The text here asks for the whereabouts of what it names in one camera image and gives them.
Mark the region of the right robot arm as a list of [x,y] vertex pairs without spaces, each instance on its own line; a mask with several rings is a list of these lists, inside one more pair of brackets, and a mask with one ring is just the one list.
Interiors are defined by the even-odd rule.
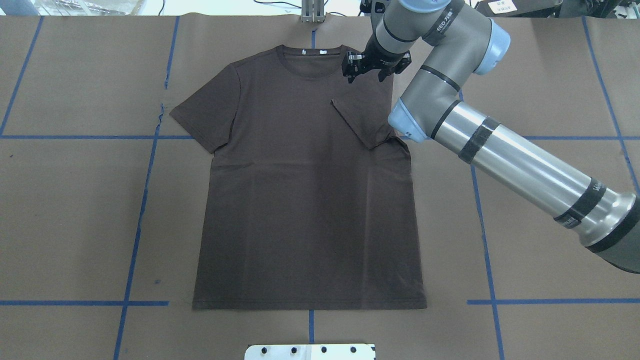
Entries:
[[459,99],[470,75],[486,75],[505,56],[510,35],[464,0],[362,0],[372,34],[348,52],[350,83],[377,69],[378,80],[409,66],[416,41],[432,46],[393,105],[388,123],[415,142],[434,139],[575,231],[579,242],[615,268],[640,271],[639,198],[617,193]]

